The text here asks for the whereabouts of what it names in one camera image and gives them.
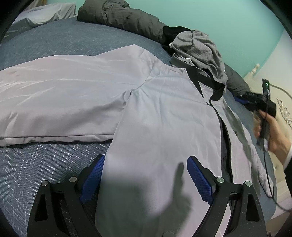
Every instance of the white wall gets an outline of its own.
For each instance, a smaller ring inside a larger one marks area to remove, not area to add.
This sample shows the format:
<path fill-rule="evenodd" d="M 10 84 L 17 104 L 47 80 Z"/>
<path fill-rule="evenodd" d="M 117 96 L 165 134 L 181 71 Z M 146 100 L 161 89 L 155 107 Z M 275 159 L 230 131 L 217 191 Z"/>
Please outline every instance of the white wall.
<path fill-rule="evenodd" d="M 292 95 L 292 40 L 287 31 L 284 30 L 276 48 L 255 75 L 254 80 L 260 82 L 262 78 Z"/>

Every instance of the blue textured pad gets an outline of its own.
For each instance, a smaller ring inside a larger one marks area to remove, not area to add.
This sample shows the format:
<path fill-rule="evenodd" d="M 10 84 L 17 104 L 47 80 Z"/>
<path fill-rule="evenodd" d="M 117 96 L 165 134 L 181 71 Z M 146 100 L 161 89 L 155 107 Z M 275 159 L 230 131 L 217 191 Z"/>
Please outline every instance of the blue textured pad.
<path fill-rule="evenodd" d="M 212 187 L 191 157 L 187 159 L 187 170 L 203 201 L 211 205 L 213 203 Z"/>
<path fill-rule="evenodd" d="M 102 156 L 83 183 L 81 196 L 79 198 L 82 204 L 84 204 L 88 200 L 91 200 L 92 195 L 99 185 L 104 162 L 105 156 Z"/>

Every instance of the metal screw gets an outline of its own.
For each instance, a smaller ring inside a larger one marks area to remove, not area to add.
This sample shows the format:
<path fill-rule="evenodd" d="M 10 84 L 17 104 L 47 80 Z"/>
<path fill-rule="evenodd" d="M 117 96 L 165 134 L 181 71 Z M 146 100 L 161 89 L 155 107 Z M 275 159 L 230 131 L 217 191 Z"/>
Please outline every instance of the metal screw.
<path fill-rule="evenodd" d="M 222 177 L 217 177 L 216 180 L 217 180 L 218 183 L 223 183 L 224 182 L 224 179 Z"/>
<path fill-rule="evenodd" d="M 49 182 L 48 182 L 47 180 L 44 180 L 44 181 L 41 183 L 41 185 L 45 187 L 45 186 L 48 185 L 48 183 L 49 183 Z"/>
<path fill-rule="evenodd" d="M 245 182 L 245 185 L 246 185 L 247 187 L 250 187 L 250 186 L 252 185 L 252 183 L 251 183 L 250 181 L 246 181 L 246 182 Z"/>
<path fill-rule="evenodd" d="M 71 183 L 76 182 L 76 180 L 77 180 L 77 178 L 76 178 L 75 176 L 72 176 L 72 177 L 69 179 L 69 181 L 70 181 Z"/>

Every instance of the hand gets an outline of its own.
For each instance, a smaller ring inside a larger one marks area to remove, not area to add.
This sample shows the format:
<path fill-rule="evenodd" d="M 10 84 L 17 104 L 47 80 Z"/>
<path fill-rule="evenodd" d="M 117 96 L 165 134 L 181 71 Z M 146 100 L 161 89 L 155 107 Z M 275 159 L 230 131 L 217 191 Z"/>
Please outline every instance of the hand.
<path fill-rule="evenodd" d="M 273 116 L 261 110 L 259 113 L 270 124 L 269 151 L 274 153 L 280 162 L 284 164 L 291 147 L 291 142 L 285 137 L 277 120 Z M 262 129 L 259 124 L 260 123 L 256 124 L 253 130 L 256 138 L 260 136 L 260 131 Z"/>

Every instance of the black sleeve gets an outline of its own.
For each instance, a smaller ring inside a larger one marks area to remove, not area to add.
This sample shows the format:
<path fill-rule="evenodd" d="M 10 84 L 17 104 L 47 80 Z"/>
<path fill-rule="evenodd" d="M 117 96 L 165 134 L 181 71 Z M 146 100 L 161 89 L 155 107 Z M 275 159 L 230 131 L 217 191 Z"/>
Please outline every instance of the black sleeve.
<path fill-rule="evenodd" d="M 289 191 L 292 195 L 292 159 L 291 162 L 288 164 L 287 168 L 285 169 L 285 175 L 286 175 L 286 182 L 289 188 Z"/>

